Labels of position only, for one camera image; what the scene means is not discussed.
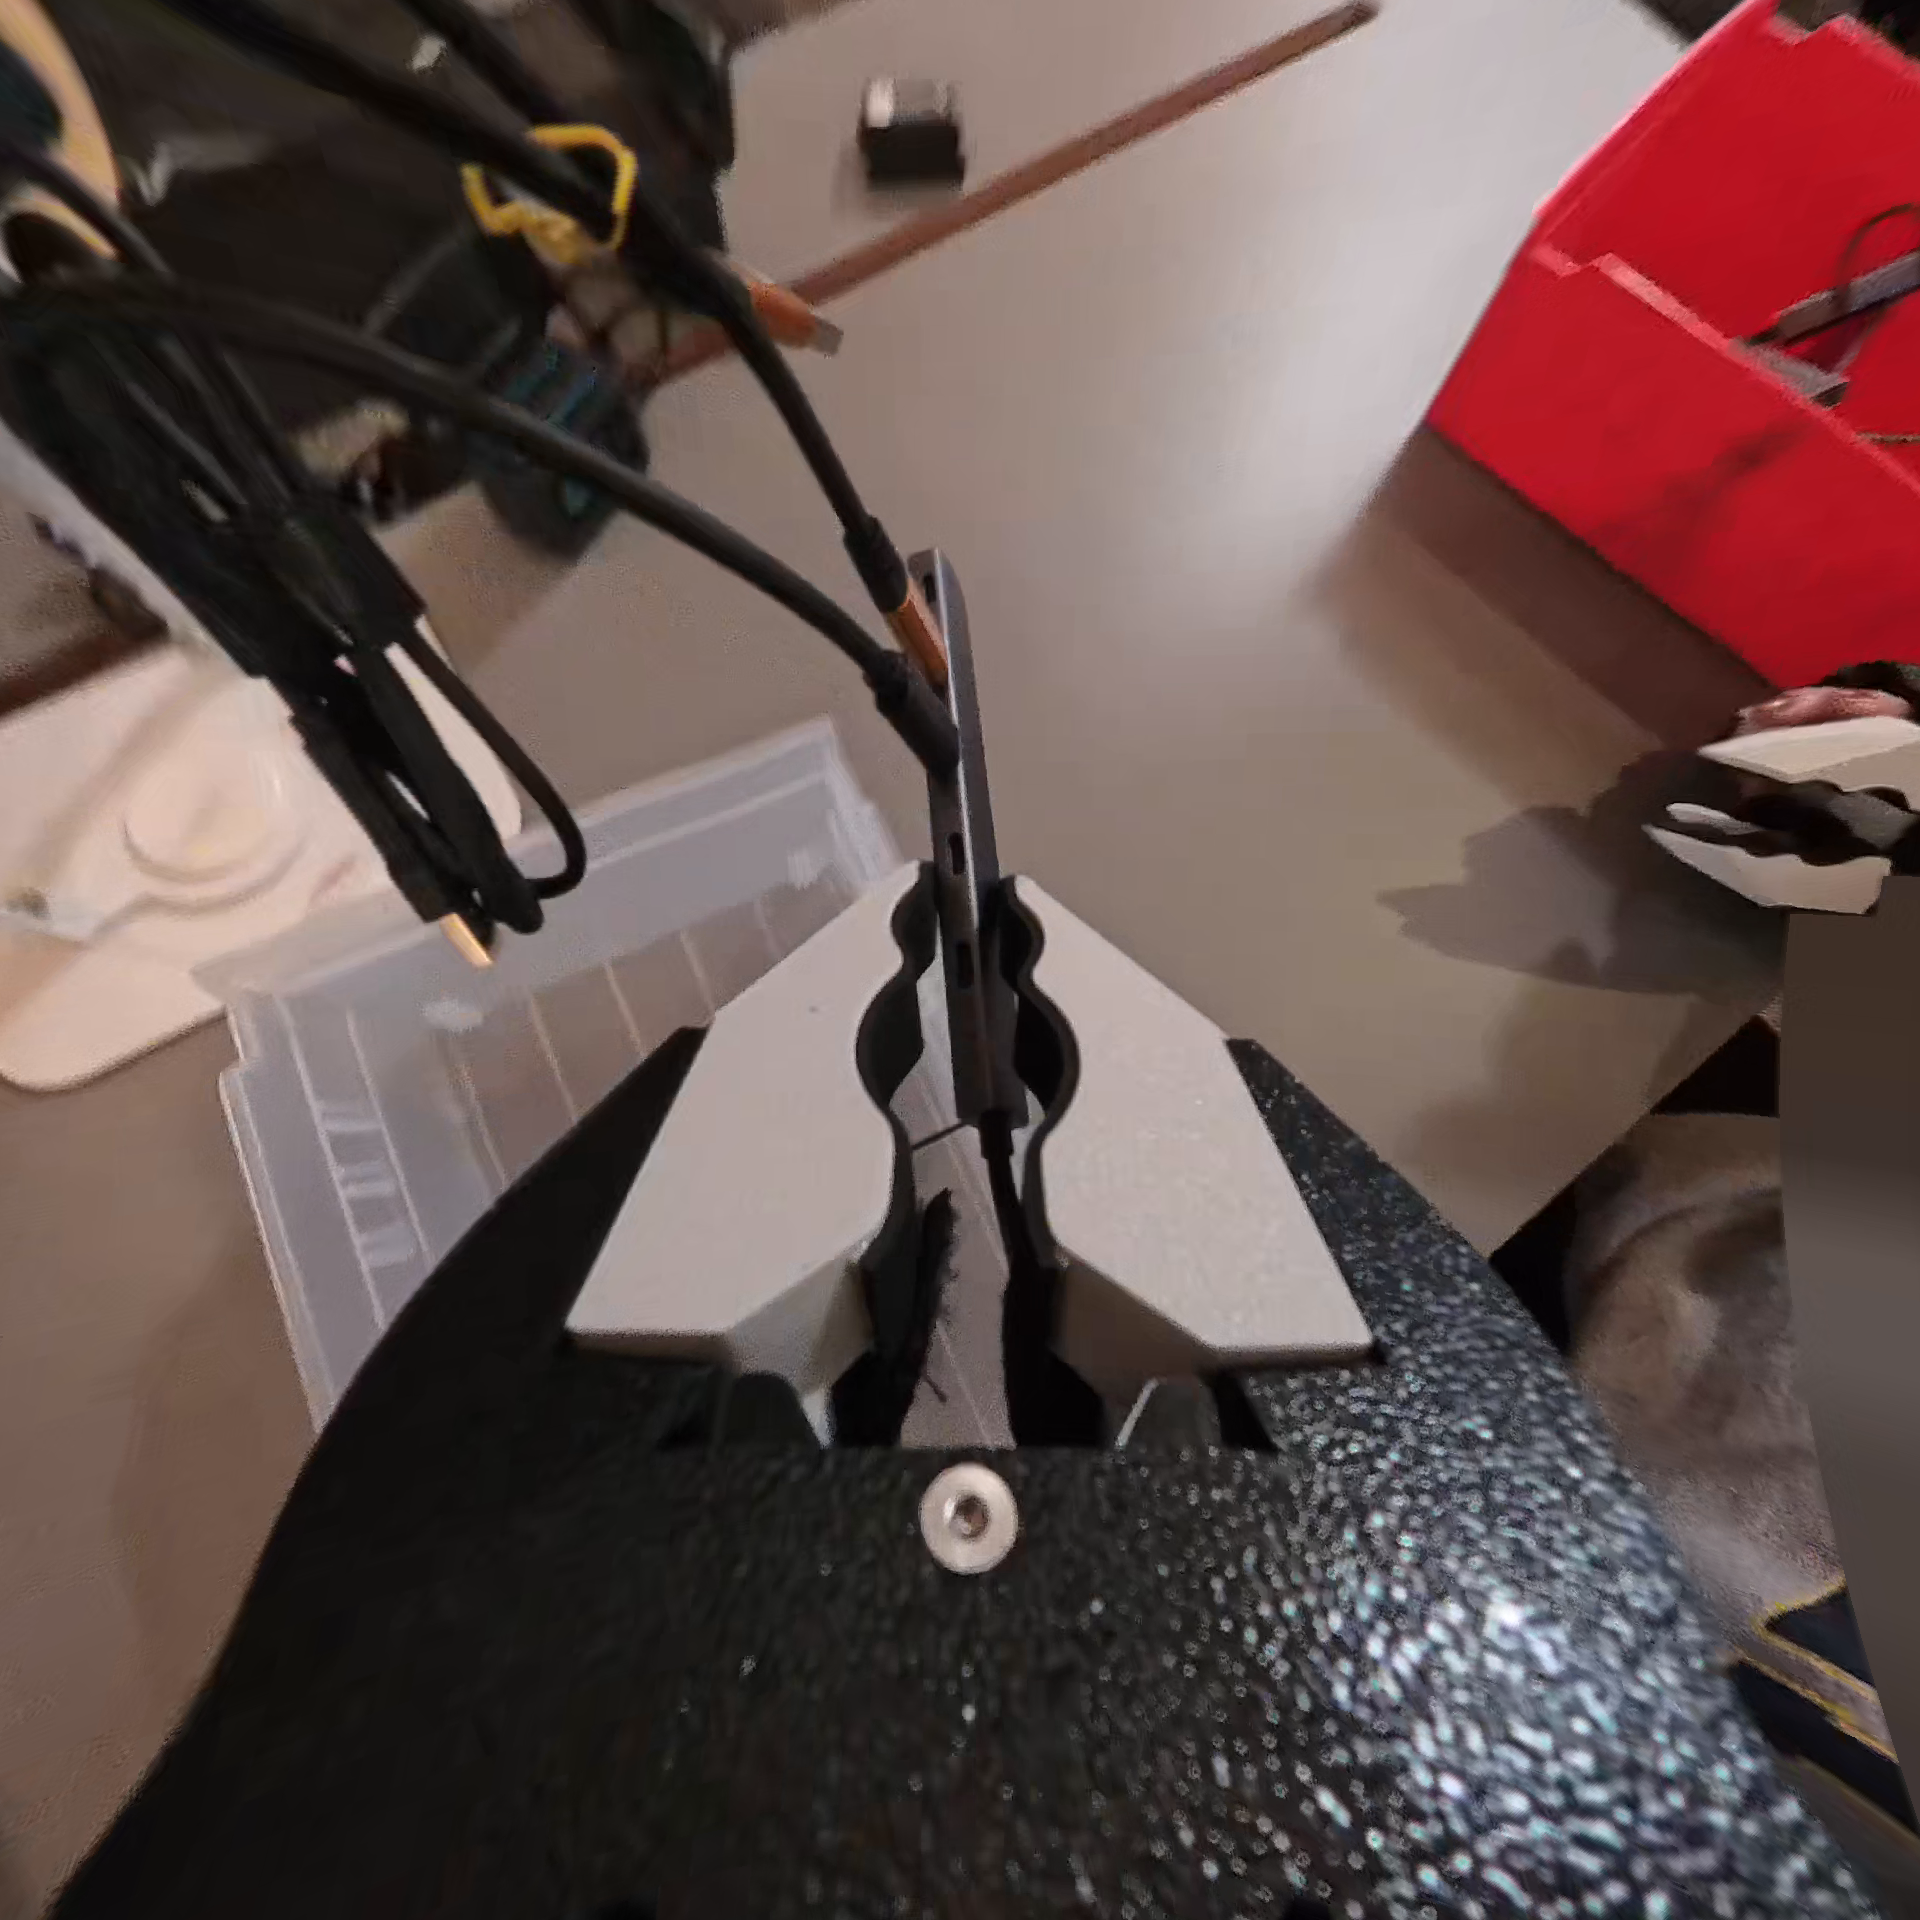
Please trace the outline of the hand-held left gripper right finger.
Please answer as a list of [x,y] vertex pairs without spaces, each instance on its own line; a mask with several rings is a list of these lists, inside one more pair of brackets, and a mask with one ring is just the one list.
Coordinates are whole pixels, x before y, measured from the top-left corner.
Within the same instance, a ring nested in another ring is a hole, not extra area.
[[993,1132],[1019,1445],[1106,1445],[1158,1383],[1377,1356],[1230,1037],[1029,877],[1001,884],[1026,1124]]

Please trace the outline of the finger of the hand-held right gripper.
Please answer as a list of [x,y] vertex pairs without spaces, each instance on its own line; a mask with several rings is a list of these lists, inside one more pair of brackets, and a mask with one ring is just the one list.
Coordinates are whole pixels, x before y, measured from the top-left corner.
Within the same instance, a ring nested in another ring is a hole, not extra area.
[[1782,913],[1861,916],[1881,898],[1891,859],[1851,853],[1814,859],[1788,833],[1718,807],[1670,803],[1646,839],[1684,869],[1753,905]]
[[1730,736],[1705,745],[1700,756],[1781,786],[1821,784],[1845,796],[1898,796],[1906,810],[1918,810],[1918,725],[1895,716]]

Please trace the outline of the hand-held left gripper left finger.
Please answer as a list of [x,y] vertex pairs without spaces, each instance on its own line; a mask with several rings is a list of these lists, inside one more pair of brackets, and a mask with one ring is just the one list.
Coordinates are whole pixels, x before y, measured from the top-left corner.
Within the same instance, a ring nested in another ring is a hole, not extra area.
[[834,1445],[895,1445],[948,1277],[894,1099],[922,1064],[932,869],[901,867],[732,1000],[567,1314],[581,1347],[767,1377]]

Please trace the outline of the red plastic bin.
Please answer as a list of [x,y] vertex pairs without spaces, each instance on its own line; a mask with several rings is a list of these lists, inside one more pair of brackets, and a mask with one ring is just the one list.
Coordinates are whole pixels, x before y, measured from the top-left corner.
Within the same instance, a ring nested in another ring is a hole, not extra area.
[[1555,187],[1431,403],[1449,447],[1739,657],[1915,664],[1915,56],[1739,4]]

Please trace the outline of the black braided cable copper plugs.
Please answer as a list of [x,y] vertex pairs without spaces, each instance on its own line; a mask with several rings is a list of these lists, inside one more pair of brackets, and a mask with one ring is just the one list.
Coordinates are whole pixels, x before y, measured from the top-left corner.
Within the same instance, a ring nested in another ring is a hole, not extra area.
[[[483,163],[494,177],[499,196],[509,186],[529,187],[542,201],[593,224],[595,231],[609,228],[609,186],[595,177],[593,160],[542,151],[524,132],[534,125],[598,123],[573,115],[474,4],[399,4],[399,12],[471,68],[513,115],[509,128],[457,104],[430,83],[356,56],[275,4],[169,4],[167,9],[237,56],[369,111],[457,163]],[[826,423],[761,317],[755,301],[756,284],[683,226],[671,201],[661,199],[651,186],[641,157],[638,169],[627,242],[617,255],[588,266],[636,273],[671,307],[717,324],[781,418],[787,437],[837,519],[858,578],[895,641],[894,651],[877,651],[876,677],[886,684],[911,679],[932,690],[946,688],[946,647],[909,577],[905,556],[867,505]]]

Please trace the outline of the clear plastic box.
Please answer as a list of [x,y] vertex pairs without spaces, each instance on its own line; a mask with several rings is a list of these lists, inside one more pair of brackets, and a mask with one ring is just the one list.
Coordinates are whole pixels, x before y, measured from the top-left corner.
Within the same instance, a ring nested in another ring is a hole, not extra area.
[[631,786],[583,827],[583,887],[486,967],[363,897],[199,971],[316,1431],[501,1194],[901,857],[822,717]]

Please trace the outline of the grey cloth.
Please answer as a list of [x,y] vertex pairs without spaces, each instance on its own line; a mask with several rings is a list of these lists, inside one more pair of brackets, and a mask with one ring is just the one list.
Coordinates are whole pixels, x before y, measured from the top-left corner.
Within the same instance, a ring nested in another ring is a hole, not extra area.
[[1828,1588],[1834,1530],[1796,1378],[1781,1123],[1654,1113],[1570,1186],[1550,1298],[1567,1360],[1727,1651]]

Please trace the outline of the white moulded tray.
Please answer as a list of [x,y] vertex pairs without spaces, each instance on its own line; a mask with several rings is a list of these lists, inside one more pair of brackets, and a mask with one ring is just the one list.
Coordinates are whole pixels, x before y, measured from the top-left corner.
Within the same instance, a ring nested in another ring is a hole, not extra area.
[[59,1093],[217,1018],[234,953],[363,901],[410,911],[283,699],[10,428],[5,504],[159,619],[5,716],[3,1074]]

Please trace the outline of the black portable power station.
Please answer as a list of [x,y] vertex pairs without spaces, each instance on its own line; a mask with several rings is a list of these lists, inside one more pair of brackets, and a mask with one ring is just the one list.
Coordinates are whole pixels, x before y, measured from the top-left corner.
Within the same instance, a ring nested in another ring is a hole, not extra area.
[[[619,464],[649,464],[619,375],[555,332],[540,267],[506,244],[446,231],[375,297],[363,332],[443,363],[463,385]],[[307,460],[350,508],[382,524],[477,488],[509,536],[563,561],[581,559],[617,508],[603,489],[540,464],[516,443],[410,400],[362,400],[314,434]]]

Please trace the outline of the yellow twist tie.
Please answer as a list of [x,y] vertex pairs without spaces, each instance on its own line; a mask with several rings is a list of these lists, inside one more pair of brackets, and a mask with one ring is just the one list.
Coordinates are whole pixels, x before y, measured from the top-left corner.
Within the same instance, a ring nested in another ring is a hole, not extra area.
[[529,187],[509,186],[499,196],[494,177],[483,163],[462,163],[462,191],[468,212],[490,237],[515,237],[534,252],[546,267],[578,271],[612,257],[628,235],[638,195],[638,157],[611,128],[598,125],[534,125],[524,131],[529,143],[563,157],[593,160],[595,177],[609,186],[609,228],[595,231],[573,216],[542,201]]

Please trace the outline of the small black box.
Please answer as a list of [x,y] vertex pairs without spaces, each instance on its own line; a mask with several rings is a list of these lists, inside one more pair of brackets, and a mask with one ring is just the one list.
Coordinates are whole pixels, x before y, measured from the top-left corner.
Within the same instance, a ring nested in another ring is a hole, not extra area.
[[943,81],[867,81],[855,146],[871,187],[961,186],[967,145],[958,91]]

